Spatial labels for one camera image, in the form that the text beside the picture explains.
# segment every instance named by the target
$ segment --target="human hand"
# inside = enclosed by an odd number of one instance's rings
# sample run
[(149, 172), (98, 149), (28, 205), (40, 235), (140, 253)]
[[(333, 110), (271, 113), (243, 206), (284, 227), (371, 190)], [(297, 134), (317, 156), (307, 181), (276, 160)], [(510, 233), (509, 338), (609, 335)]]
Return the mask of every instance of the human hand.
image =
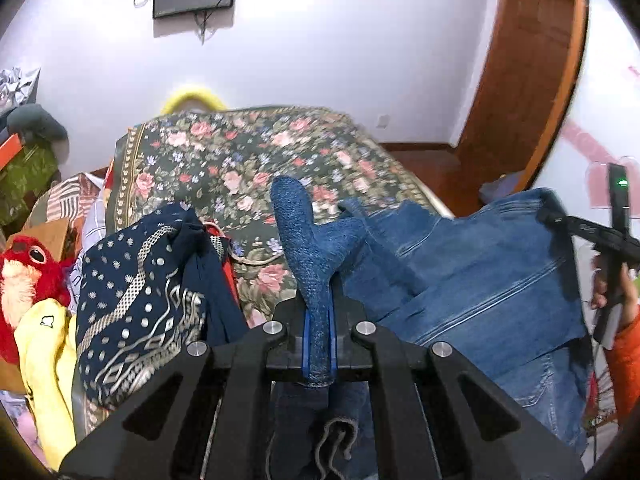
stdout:
[[(593, 276), (592, 308), (602, 308), (607, 304), (607, 298), (605, 296), (607, 293), (607, 273), (605, 269), (601, 268), (601, 261), (600, 256), (596, 256), (593, 259), (593, 266), (597, 270)], [(623, 264), (620, 270), (620, 288), (622, 289), (624, 300), (622, 302), (619, 332), (631, 325), (638, 316), (638, 313), (640, 313), (640, 307), (638, 307), (638, 289), (629, 277), (629, 268), (626, 264)]]

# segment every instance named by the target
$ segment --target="metal screw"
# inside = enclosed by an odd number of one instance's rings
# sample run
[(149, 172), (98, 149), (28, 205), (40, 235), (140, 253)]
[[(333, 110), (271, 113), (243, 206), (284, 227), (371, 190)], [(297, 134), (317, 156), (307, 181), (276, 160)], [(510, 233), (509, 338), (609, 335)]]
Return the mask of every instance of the metal screw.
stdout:
[(370, 321), (361, 321), (356, 325), (359, 334), (370, 335), (376, 331), (376, 326)]
[(262, 329), (267, 333), (267, 334), (277, 334), (280, 333), (280, 331), (282, 330), (282, 323), (279, 321), (267, 321), (263, 326)]
[(445, 343), (444, 341), (438, 341), (437, 343), (434, 343), (431, 347), (431, 350), (438, 357), (449, 357), (453, 352), (453, 348), (451, 348), (451, 345), (449, 343)]
[(200, 357), (207, 351), (207, 344), (204, 341), (194, 341), (187, 346), (187, 352), (194, 357)]

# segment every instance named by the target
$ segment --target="yellow ring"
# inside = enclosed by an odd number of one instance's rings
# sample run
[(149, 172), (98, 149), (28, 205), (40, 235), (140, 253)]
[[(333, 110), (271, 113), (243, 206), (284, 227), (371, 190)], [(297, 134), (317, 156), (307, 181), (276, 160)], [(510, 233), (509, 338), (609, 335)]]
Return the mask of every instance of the yellow ring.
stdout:
[(160, 113), (162, 115), (172, 114), (183, 102), (190, 100), (200, 101), (212, 112), (222, 112), (226, 110), (225, 104), (219, 97), (213, 95), (206, 88), (193, 86), (178, 90), (175, 94), (169, 97), (169, 100), (165, 103)]

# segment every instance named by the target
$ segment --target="orange sleeve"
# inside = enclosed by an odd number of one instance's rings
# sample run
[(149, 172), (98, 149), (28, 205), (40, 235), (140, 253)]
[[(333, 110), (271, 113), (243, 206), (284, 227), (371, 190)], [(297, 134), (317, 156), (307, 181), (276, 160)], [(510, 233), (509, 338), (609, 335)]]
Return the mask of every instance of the orange sleeve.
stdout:
[(616, 336), (611, 350), (605, 350), (618, 423), (624, 424), (640, 397), (640, 316)]

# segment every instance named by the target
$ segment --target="white cloth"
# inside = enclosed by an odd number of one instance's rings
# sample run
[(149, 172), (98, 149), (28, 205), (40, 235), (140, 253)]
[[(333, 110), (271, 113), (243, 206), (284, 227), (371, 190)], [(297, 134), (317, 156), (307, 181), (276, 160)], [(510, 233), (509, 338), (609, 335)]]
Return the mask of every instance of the white cloth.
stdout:
[(107, 229), (104, 221), (104, 189), (101, 189), (100, 193), (98, 193), (98, 198), (95, 199), (94, 204), (84, 219), (81, 237), (82, 249), (66, 279), (66, 288), (68, 288), (69, 294), (71, 295), (69, 310), (74, 314), (78, 311), (78, 298), (80, 297), (80, 285), (82, 283), (82, 258), (90, 247), (93, 247), (106, 236), (106, 232)]

